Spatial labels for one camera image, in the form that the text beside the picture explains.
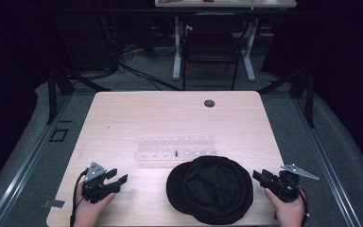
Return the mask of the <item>person's left hand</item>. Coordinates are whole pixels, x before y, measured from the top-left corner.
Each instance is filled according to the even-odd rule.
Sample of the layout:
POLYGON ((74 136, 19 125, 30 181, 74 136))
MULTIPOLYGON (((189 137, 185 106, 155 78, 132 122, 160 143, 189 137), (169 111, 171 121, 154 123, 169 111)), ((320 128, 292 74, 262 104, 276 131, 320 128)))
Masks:
POLYGON ((90 203, 82 197, 83 183, 78 185, 77 205, 73 227, 95 227, 103 210, 113 201, 115 194, 111 193, 102 201, 90 203))

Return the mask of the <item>black hat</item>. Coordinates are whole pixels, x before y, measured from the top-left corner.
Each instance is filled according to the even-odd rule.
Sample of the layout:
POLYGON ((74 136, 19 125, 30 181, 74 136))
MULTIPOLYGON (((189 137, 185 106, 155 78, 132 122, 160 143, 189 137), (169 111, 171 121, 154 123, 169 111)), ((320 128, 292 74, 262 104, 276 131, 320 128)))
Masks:
POLYGON ((210 225, 234 224, 253 203, 250 173, 219 156, 201 156, 177 165, 167 177, 165 191, 176 210, 210 225))

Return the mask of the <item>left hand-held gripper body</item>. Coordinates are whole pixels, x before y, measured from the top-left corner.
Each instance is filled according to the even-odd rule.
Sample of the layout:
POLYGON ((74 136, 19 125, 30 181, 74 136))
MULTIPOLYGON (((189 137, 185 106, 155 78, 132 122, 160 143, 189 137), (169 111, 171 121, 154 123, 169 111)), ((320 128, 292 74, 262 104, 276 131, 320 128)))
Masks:
POLYGON ((120 186, 113 183, 104 184, 108 170, 96 162, 92 162, 82 186, 82 196, 91 203, 102 201, 111 193, 118 193, 120 186))

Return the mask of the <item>person's right hand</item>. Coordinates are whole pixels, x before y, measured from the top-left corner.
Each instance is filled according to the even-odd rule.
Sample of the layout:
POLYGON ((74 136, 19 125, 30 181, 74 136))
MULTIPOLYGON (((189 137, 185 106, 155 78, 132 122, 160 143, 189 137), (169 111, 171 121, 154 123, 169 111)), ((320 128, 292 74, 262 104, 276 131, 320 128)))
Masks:
POLYGON ((264 189, 264 193, 275 208, 280 227, 302 227, 304 218, 302 198, 297 198, 292 202, 283 202, 268 188, 264 189))

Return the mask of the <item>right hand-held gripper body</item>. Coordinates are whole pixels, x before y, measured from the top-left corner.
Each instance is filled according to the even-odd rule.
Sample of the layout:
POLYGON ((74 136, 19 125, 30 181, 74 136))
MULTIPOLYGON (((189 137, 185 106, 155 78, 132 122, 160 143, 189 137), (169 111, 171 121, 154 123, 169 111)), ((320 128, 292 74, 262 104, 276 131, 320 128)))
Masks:
POLYGON ((318 181, 320 178, 295 164, 281 165, 281 171, 272 179, 263 176, 262 186, 268 188, 283 202, 292 202, 299 197, 300 177, 318 181))

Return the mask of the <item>black chair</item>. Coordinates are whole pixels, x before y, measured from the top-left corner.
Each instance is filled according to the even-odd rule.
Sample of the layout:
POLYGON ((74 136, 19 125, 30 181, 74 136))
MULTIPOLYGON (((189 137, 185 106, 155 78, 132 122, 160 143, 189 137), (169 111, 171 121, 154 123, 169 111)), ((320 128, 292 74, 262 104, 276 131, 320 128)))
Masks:
POLYGON ((182 89, 186 88, 186 66, 193 64, 233 64, 234 89, 243 39, 249 23, 239 13, 195 13, 184 19, 181 45, 182 89))

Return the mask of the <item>grey tape strip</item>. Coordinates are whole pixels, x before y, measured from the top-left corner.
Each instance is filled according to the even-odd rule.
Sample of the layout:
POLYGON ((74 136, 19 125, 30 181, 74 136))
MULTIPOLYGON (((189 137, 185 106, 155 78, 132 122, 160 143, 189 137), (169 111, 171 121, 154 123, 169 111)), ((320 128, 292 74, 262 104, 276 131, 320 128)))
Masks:
POLYGON ((58 201, 58 200, 45 200, 43 203, 44 208, 62 208, 64 205, 64 201, 58 201))

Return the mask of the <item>aluminium rail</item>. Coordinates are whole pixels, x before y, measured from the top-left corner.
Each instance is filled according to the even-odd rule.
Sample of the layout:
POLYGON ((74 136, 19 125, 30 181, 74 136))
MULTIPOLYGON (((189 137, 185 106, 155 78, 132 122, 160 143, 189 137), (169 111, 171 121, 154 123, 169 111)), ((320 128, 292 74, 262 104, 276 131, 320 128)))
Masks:
POLYGON ((304 105, 299 99, 292 99, 292 102, 298 112, 298 115, 304 124, 307 133, 309 134, 311 141, 315 147, 315 156, 323 173, 323 177, 328 183, 333 197, 337 203, 341 215, 343 216, 348 227, 363 227, 357 213, 355 212, 352 203, 350 202, 346 190, 343 188, 335 169, 326 153, 326 149, 322 144, 318 132, 315 128, 312 128, 307 122, 304 114, 304 105))
POLYGON ((49 137, 56 132, 71 101, 71 96, 63 96, 57 115, 47 124, 47 102, 38 100, 26 129, 0 171, 0 227, 7 222, 15 203, 25 191, 26 184, 43 157, 44 148, 50 143, 49 137))

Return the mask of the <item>black metal stand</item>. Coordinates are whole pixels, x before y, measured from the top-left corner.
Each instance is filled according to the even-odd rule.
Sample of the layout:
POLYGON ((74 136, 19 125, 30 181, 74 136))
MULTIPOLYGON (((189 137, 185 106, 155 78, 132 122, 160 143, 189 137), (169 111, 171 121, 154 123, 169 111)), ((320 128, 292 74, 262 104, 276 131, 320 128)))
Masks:
POLYGON ((300 98, 305 94, 304 118, 311 128, 314 128, 313 107, 314 107, 314 88, 315 77, 309 69, 300 69, 287 77, 278 79, 270 85, 258 91, 259 94, 267 94, 285 83, 291 83, 288 94, 291 98, 300 98))
POLYGON ((108 88, 104 88, 91 80, 85 78, 81 74, 71 71, 66 67, 52 70, 48 77, 48 104, 49 104, 49 116, 47 123, 51 124, 58 114, 57 103, 57 89, 65 96, 70 96, 75 92, 70 79, 75 79, 83 83, 84 85, 92 88, 96 92, 109 92, 108 88))

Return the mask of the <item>white-legged desk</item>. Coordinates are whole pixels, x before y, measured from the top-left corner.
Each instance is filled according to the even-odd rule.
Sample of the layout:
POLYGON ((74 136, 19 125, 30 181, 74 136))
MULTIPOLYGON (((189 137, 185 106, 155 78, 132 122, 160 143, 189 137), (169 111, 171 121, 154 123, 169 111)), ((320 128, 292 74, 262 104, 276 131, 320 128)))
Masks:
MULTIPOLYGON (((225 8, 225 9, 247 9, 258 11, 260 9, 294 9, 297 7, 296 0, 155 0, 157 8, 225 8)), ((251 65, 251 50, 255 40, 259 19, 255 18, 249 22, 247 45, 242 50, 243 63, 248 81, 255 81, 256 77, 251 65)))

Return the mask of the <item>clear acrylic rack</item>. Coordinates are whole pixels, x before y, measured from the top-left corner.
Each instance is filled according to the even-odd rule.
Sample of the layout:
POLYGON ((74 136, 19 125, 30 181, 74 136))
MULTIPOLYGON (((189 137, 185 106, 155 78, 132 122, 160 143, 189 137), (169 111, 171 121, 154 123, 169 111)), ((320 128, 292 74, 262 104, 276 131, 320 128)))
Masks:
POLYGON ((213 136, 144 136, 137 139, 137 144, 134 157, 140 162, 190 161, 217 155, 213 136))

